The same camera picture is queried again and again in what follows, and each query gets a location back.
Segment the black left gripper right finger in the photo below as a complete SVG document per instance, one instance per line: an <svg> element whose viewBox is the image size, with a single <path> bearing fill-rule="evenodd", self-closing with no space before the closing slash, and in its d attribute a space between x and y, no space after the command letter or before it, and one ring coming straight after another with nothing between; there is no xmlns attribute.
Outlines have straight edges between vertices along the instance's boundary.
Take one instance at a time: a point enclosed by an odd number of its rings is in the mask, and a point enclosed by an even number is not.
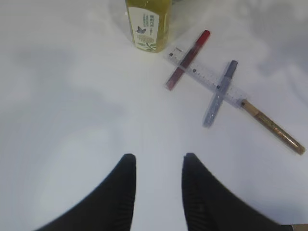
<svg viewBox="0 0 308 231"><path fill-rule="evenodd" d="M262 215L221 184L193 153L182 166L182 202L190 231L291 231Z"/></svg>

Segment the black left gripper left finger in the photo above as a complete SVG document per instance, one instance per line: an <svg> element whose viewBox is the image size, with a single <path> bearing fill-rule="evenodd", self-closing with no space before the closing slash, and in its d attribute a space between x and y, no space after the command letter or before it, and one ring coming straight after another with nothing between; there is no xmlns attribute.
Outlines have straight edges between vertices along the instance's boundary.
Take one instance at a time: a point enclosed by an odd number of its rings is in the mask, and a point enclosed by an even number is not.
<svg viewBox="0 0 308 231"><path fill-rule="evenodd" d="M135 195L136 157L125 154L95 190L40 230L129 231Z"/></svg>

